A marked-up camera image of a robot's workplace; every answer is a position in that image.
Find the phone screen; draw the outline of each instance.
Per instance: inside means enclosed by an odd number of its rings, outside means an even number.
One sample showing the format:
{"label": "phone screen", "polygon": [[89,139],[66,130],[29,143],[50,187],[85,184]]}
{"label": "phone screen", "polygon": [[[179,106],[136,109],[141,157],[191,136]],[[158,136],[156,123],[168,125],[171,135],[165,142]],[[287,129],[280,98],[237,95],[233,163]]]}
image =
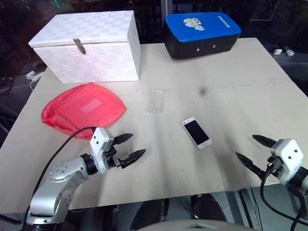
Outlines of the phone screen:
{"label": "phone screen", "polygon": [[202,130],[202,128],[199,126],[197,121],[192,121],[188,124],[185,124],[184,127],[192,137],[192,139],[196,142],[197,145],[205,142],[209,139],[209,137],[206,135],[206,133]]}

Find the red mesh bag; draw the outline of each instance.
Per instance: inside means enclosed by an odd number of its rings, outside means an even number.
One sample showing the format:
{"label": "red mesh bag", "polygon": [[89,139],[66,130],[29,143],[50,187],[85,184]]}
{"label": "red mesh bag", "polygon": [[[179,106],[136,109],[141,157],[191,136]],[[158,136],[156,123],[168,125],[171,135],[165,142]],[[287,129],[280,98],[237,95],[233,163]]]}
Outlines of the red mesh bag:
{"label": "red mesh bag", "polygon": [[[58,95],[44,107],[41,118],[48,126],[72,135],[84,127],[105,128],[119,119],[125,110],[125,105],[110,90],[88,83]],[[92,134],[88,129],[76,138],[89,140]]]}

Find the white woven storage box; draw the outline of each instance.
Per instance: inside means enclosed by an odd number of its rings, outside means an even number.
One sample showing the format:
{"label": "white woven storage box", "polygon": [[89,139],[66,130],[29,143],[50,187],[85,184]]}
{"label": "white woven storage box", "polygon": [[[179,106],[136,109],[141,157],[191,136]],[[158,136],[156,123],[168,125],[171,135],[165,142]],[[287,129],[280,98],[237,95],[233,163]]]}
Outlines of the white woven storage box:
{"label": "white woven storage box", "polygon": [[139,80],[134,11],[56,15],[29,45],[63,83]]}

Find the silver robotic arm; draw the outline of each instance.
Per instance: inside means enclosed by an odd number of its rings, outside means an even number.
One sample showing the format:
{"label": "silver robotic arm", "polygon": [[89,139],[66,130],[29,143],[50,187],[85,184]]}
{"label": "silver robotic arm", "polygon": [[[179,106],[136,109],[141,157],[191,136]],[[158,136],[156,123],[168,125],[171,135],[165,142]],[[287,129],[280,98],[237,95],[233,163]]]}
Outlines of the silver robotic arm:
{"label": "silver robotic arm", "polygon": [[32,197],[26,222],[30,225],[50,225],[64,222],[75,190],[97,172],[104,174],[112,167],[122,168],[137,161],[145,149],[127,159],[117,159],[114,145],[125,142],[132,134],[112,137],[103,128],[96,128],[90,140],[91,155],[84,154],[58,163],[48,173],[46,181]]}

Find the clear phone case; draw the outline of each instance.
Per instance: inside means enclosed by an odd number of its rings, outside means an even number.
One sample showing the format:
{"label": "clear phone case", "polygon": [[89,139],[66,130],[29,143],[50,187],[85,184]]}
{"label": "clear phone case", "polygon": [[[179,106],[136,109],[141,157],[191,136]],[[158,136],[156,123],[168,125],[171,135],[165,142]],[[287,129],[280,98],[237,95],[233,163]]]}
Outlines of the clear phone case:
{"label": "clear phone case", "polygon": [[148,113],[162,113],[164,107],[165,90],[151,89],[148,101]]}

